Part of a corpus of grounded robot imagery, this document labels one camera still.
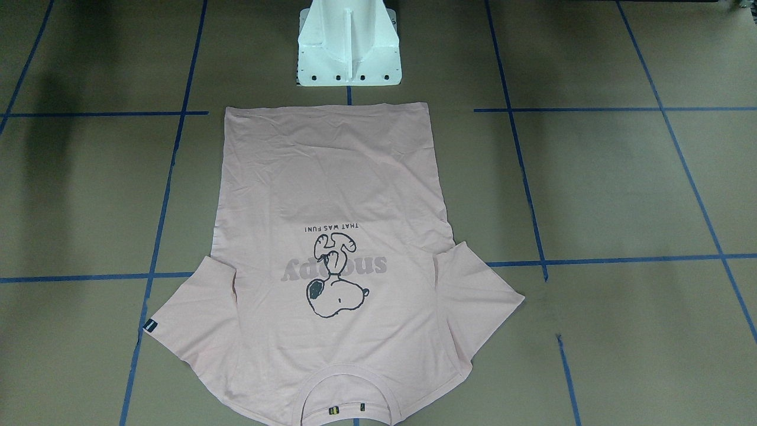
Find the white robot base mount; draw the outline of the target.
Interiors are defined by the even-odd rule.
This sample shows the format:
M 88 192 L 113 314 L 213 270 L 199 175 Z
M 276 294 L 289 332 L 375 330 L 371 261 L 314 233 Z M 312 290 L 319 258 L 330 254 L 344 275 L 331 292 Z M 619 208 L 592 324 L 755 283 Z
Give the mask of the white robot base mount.
M 397 15 L 383 1 L 313 1 L 299 14 L 296 81 L 394 86 L 403 78 Z

